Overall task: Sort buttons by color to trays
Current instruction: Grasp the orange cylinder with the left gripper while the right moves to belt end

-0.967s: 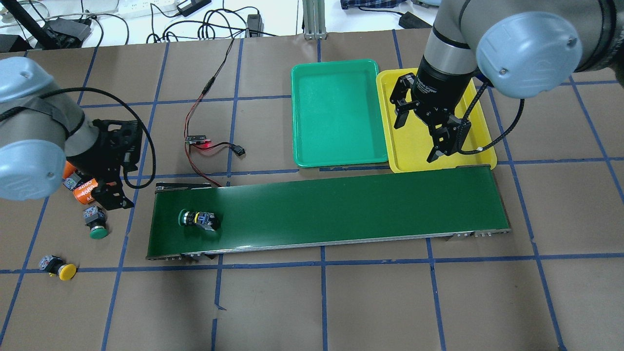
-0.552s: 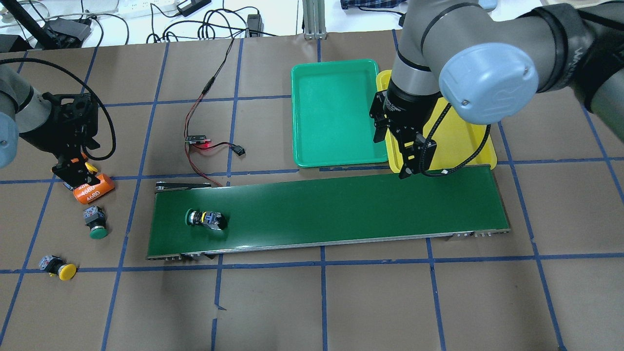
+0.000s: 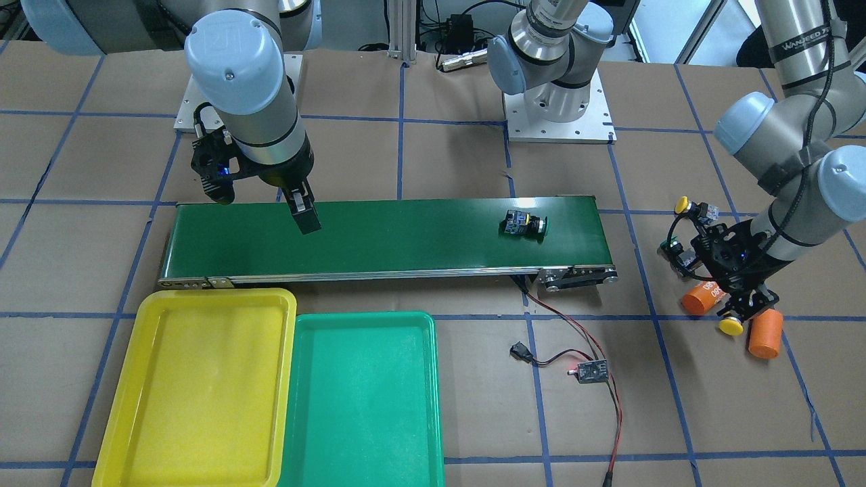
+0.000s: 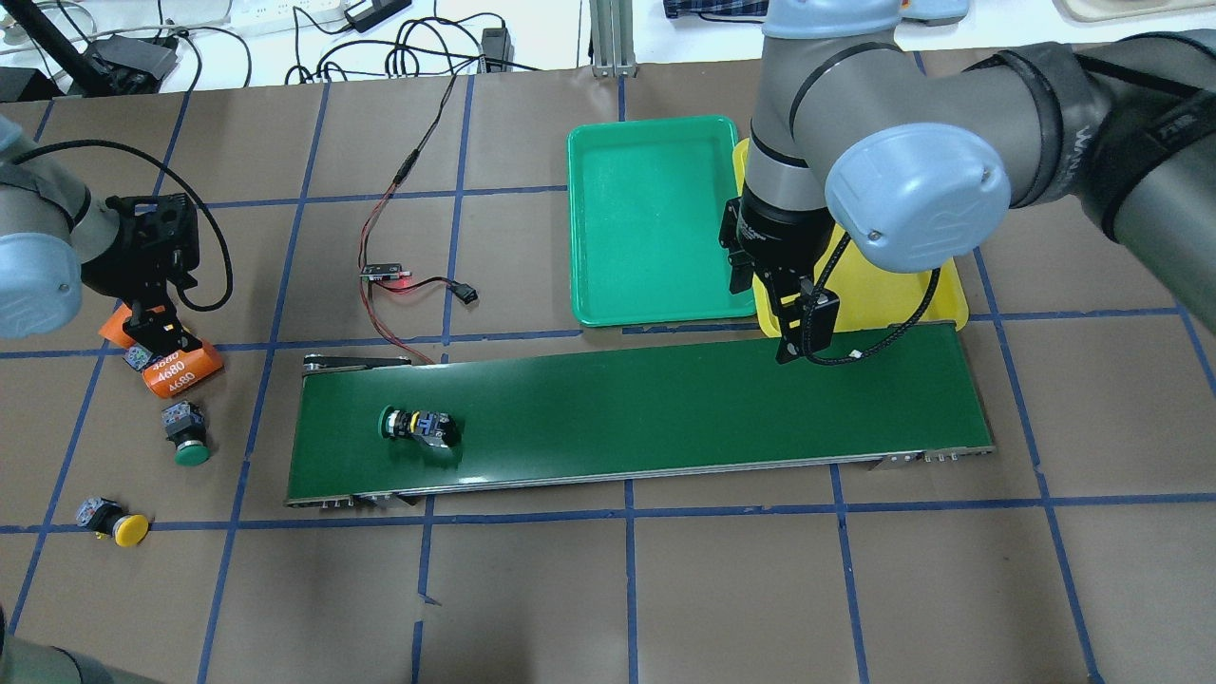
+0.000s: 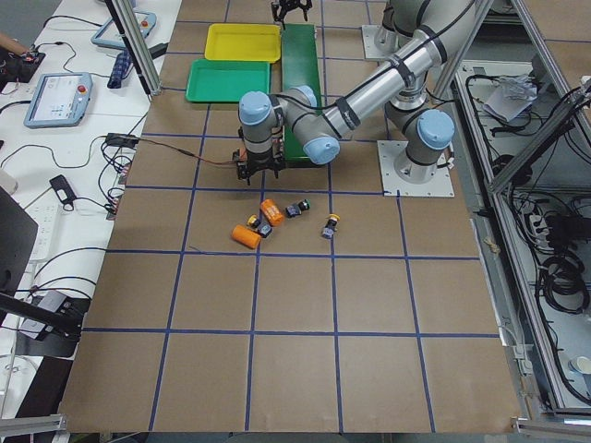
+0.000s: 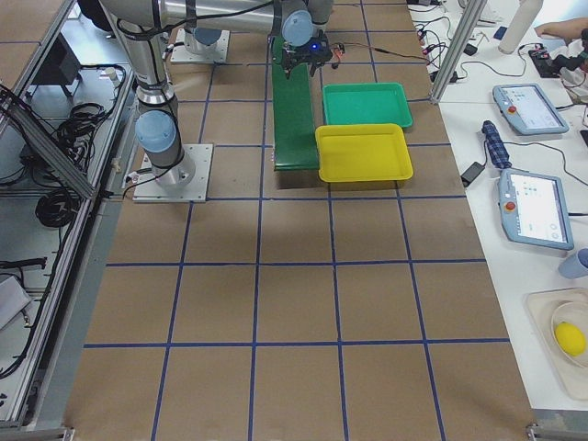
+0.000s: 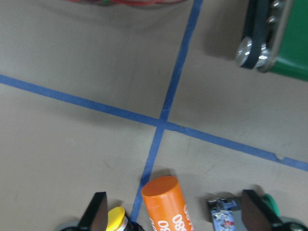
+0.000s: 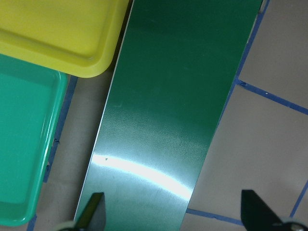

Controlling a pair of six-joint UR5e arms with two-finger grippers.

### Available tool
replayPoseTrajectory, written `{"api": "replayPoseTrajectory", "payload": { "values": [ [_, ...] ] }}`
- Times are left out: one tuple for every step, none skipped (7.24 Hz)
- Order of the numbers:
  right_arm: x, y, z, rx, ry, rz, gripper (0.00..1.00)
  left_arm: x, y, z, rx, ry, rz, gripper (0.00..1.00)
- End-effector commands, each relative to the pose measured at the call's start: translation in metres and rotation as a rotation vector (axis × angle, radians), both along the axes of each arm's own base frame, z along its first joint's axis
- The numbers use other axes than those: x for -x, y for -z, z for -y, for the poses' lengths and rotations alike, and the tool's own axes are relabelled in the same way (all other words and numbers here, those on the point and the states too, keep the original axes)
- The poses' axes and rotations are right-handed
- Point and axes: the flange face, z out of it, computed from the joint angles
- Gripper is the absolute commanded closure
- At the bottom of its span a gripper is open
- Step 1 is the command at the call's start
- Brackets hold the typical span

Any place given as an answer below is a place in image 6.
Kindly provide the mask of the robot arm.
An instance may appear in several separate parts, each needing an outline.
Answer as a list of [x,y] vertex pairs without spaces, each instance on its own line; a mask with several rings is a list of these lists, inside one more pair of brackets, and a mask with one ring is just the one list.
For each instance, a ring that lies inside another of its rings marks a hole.
[[225,50],[229,44],[230,32],[215,28],[184,28],[184,43],[191,53]]
[[331,1],[104,1],[102,7],[127,53],[146,108],[175,102],[155,55],[158,37],[174,28],[253,32],[267,36],[272,56],[274,167],[316,171],[319,155],[310,80],[334,56],[326,25]]

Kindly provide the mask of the person hand at desk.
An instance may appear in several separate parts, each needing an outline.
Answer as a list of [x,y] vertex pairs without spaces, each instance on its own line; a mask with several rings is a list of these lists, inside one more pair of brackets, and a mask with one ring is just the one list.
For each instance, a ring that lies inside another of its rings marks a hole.
[[573,18],[558,22],[544,23],[535,27],[535,32],[539,37],[550,36],[563,40],[576,40],[587,29],[587,18]]

